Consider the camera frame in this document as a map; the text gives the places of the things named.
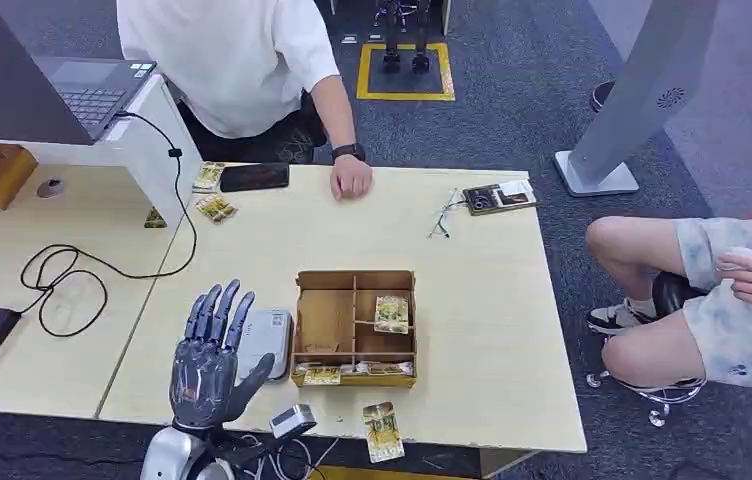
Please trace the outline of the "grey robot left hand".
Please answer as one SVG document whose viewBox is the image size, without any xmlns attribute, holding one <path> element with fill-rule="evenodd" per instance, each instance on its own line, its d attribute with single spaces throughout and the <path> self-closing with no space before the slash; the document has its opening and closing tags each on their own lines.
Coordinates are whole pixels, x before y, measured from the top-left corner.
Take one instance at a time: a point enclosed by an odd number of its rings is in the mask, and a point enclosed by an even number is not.
<svg viewBox="0 0 752 480">
<path fill-rule="evenodd" d="M 244 324 L 255 299 L 249 291 L 234 304 L 240 286 L 237 279 L 225 287 L 216 284 L 191 307 L 171 368 L 169 401 L 177 429 L 206 431 L 237 420 L 269 379 L 272 352 L 235 382 Z"/>
</svg>

